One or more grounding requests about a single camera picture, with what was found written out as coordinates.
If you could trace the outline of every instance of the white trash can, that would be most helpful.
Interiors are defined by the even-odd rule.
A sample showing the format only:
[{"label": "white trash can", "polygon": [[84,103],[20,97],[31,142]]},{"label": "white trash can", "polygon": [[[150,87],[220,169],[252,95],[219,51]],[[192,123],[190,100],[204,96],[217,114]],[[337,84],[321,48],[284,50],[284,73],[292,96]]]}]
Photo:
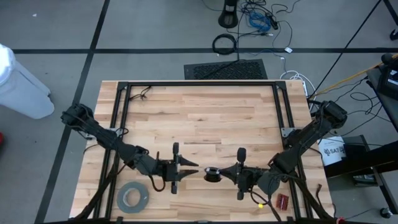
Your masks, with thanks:
[{"label": "white trash can", "polygon": [[15,60],[11,49],[0,44],[0,105],[40,119],[54,112],[50,90]]}]

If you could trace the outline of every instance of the gray duct tape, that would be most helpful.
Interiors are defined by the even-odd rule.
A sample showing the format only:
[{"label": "gray duct tape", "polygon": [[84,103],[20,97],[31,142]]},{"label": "gray duct tape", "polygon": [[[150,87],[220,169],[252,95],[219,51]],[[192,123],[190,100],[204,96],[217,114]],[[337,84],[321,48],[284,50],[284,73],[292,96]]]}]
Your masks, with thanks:
[{"label": "gray duct tape", "polygon": [[[140,194],[139,202],[135,206],[131,206],[127,201],[127,196],[129,193],[137,189]],[[148,204],[149,200],[149,192],[147,187],[144,184],[138,182],[130,182],[126,183],[118,193],[118,207],[124,213],[139,213],[141,212]]]}]

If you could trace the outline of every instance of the small red object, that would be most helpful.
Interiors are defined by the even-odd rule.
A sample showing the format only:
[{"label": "small red object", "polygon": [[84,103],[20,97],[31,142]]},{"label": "small red object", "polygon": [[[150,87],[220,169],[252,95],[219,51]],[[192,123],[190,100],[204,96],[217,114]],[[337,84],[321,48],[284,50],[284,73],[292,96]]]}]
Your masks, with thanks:
[{"label": "small red object", "polygon": [[339,217],[339,218],[336,220],[336,224],[340,224],[340,222],[342,222],[342,221],[344,221],[344,218],[343,218],[343,217]]},{"label": "small red object", "polygon": [[289,197],[286,195],[278,194],[278,198],[276,201],[276,207],[286,211],[287,210],[287,205],[289,203]]}]

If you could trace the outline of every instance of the white label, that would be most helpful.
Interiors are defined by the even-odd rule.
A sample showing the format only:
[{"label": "white label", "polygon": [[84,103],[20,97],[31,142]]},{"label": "white label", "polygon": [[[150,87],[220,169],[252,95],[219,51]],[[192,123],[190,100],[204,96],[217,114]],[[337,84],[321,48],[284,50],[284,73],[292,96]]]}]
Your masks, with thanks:
[{"label": "white label", "polygon": [[292,53],[293,50],[290,47],[286,47],[285,51],[290,54],[290,53]]},{"label": "white label", "polygon": [[338,162],[342,157],[346,156],[344,141],[340,136],[322,139],[321,143],[319,144],[319,151],[322,153],[322,161],[324,166]]}]

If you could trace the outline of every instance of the wooden table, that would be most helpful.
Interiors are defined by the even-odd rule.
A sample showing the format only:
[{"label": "wooden table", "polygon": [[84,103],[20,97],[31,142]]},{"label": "wooden table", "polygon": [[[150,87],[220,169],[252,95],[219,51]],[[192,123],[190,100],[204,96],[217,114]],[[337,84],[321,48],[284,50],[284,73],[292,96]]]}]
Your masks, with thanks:
[{"label": "wooden table", "polygon": [[[99,91],[95,119],[103,127],[109,127],[117,84],[117,81],[104,81]],[[145,87],[135,86],[130,95],[140,93]],[[304,127],[311,121],[311,117],[300,81],[287,81],[287,91],[295,126]],[[148,177],[135,170],[124,169],[116,182],[112,220],[118,216],[123,216],[125,221],[275,220],[270,208],[258,208],[249,194],[245,194],[242,201],[236,200],[237,187],[229,179],[224,178],[216,184],[203,180],[205,167],[222,168],[233,165],[239,147],[247,149],[247,166],[264,168],[268,168],[267,163],[275,153],[282,151],[270,86],[153,86],[146,95],[145,101],[138,99],[130,102],[126,120],[126,128],[130,132],[124,136],[123,141],[150,150],[152,157],[159,151],[161,159],[171,159],[172,144],[179,142],[180,153],[200,165],[199,173],[184,178],[178,185],[178,194],[172,195],[170,183],[167,183],[163,192],[155,192]],[[284,112],[281,93],[279,98]],[[119,106],[116,127],[120,124],[121,108]],[[96,192],[104,152],[102,147],[95,146],[85,153],[71,217],[80,213]],[[325,210],[332,215],[334,209],[319,154],[307,151],[302,156],[302,161],[308,188],[315,195],[317,185],[322,184],[320,200]],[[150,194],[146,209],[136,214],[123,213],[116,203],[118,190],[131,181],[145,184]],[[160,177],[155,178],[155,183],[158,188],[161,187]],[[255,191],[264,195],[258,188]],[[297,191],[304,217],[305,209],[298,187]],[[287,211],[277,209],[279,215],[283,220],[287,216],[294,217],[289,185],[281,183],[272,198],[274,205],[278,193],[290,197]],[[107,198],[108,192],[105,192],[101,217],[104,215]]]}]

